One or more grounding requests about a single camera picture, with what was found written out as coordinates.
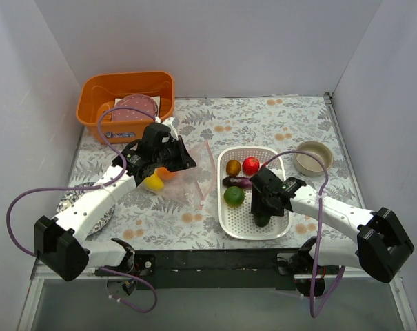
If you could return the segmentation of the dark green avocado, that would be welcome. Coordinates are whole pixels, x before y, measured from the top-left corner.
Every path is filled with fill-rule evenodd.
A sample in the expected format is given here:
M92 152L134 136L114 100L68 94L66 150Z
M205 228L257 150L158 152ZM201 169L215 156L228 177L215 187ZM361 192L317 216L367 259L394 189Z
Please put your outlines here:
M270 220L271 220L271 216L268 216L268 215L264 215L264 214L254 215L254 223L256 224L256 226L260 228L264 228L265 226L267 226Z

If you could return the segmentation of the green lime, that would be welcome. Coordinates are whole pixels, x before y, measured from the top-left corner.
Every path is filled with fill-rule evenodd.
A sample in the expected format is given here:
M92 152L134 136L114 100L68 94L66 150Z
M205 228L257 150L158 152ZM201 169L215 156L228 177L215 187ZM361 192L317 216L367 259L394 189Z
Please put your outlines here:
M245 200L245 192L242 188L231 186L223 194L224 201L230 207L239 207Z

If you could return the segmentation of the purple eggplant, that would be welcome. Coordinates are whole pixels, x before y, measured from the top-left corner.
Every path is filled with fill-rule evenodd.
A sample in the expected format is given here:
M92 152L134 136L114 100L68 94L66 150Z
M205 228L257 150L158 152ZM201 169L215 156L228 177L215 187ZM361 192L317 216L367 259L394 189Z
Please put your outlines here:
M251 189L252 188L252 183L250 181L249 178L247 177L225 177L222 180L222 184L223 186L225 186L226 188L230 188L233 186L236 186L238 188L242 188L242 189Z

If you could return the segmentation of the yellow mango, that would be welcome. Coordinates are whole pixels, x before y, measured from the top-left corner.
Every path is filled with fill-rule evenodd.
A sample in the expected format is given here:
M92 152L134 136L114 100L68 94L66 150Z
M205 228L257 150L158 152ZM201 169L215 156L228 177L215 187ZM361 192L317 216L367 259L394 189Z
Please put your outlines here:
M160 191L164 188L164 182L156 172L154 172L151 176L147 177L143 181L143 185L147 189L152 191Z

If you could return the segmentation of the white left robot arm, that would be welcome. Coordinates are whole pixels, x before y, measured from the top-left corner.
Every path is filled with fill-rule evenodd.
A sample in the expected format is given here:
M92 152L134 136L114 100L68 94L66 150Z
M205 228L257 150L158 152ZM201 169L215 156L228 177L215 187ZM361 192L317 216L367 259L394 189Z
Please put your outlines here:
M116 202L135 190L157 168L170 172L196 166L177 134L173 118L153 122L123 149L97 181L97 188L85 188L84 195L52 219L41 217L34 226L36 258L63 280L72 281L86 268L111 267L125 276L134 269L134 248L120 240L87 241L98 220Z

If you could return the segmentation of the clear zip top bag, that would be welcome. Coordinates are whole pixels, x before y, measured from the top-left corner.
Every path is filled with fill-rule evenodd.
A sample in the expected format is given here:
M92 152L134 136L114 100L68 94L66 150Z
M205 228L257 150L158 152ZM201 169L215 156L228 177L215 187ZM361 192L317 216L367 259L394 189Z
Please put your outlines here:
M171 181L162 180L164 188L160 191L149 190L143 183L141 187L162 198L201 209L216 185L216 164L208 140L193 146L189 154L196 162L195 168L175 172Z

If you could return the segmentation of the white perforated plastic basket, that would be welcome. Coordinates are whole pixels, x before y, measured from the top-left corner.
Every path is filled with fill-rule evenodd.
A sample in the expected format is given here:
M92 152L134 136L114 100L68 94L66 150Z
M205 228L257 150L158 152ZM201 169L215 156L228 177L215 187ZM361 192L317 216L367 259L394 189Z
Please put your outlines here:
M252 190L244 189L244 202L237 207L228 205L224 200L224 192L227 188L222 180L227 176L226 165L233 159L244 161L248 157L255 157L264 163L274 157L276 151L263 146L236 146L227 148L220 153L217 159L217 196L218 217L222 229L231 237L246 241L264 241L278 239L285 236L292 225L289 212L283 216L271 217L264 227L258 227L251 213Z

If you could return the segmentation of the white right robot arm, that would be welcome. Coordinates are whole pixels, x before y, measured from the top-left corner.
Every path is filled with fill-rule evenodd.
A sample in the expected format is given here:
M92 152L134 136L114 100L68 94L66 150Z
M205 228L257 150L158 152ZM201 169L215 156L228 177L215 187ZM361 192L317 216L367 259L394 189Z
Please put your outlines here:
M292 267L315 274L328 265L364 270L373 279L389 283L414 252L414 245L396 214L387 208L374 212L324 197L295 177L282 181L268 168L252 183L251 213L257 225L293 212L313 218L346 238L325 242L316 235L292 257Z

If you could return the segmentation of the orange tangerine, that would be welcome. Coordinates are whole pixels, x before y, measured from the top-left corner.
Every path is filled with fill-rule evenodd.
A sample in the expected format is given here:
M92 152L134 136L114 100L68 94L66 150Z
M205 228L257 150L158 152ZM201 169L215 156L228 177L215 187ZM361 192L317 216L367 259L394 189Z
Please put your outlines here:
M171 181L176 176L175 172L170 172L165 167L157 168L156 173L159 176L159 178L163 181Z

